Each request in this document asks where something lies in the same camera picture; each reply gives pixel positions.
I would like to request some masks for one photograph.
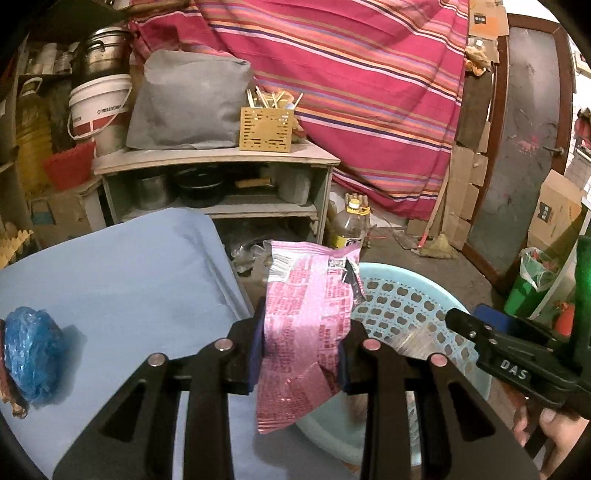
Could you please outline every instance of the cardboard box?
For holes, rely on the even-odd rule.
[[[100,208],[100,177],[65,192],[44,192],[29,200],[33,229],[43,248],[105,228]]]
[[[496,40],[509,35],[507,11],[502,5],[493,2],[470,2],[470,35]]]
[[[585,192],[560,173],[550,170],[528,230],[528,247],[537,247],[563,261],[579,235]]]
[[[450,244],[461,250],[470,232],[470,223],[484,184],[488,158],[469,148],[455,145],[450,160],[449,184],[443,215],[443,232]]]

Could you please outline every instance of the plastic bag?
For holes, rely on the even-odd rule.
[[[6,319],[4,360],[23,398],[51,400],[61,376],[66,341],[49,314],[19,307]]]
[[[552,259],[536,247],[524,248],[519,254],[519,274],[537,292],[546,291],[556,278],[556,266]]]

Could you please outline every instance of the light blue cloth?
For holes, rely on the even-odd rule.
[[[55,404],[25,420],[0,411],[41,471],[57,462],[92,417],[153,352],[197,353],[249,316],[213,222],[167,209],[56,245],[0,271],[0,317],[45,309],[72,342],[70,370]],[[174,454],[181,479],[187,398]],[[230,397],[237,480],[351,479],[296,427],[256,433],[255,396]]]

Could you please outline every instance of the red striped blanket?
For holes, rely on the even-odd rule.
[[[303,92],[300,124],[341,159],[335,180],[426,219],[457,126],[467,13],[468,0],[197,0],[131,28],[140,58],[227,52],[268,90]]]

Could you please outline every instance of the gray bag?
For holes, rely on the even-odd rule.
[[[235,147],[251,65],[234,57],[158,50],[145,64],[127,146],[141,150]]]

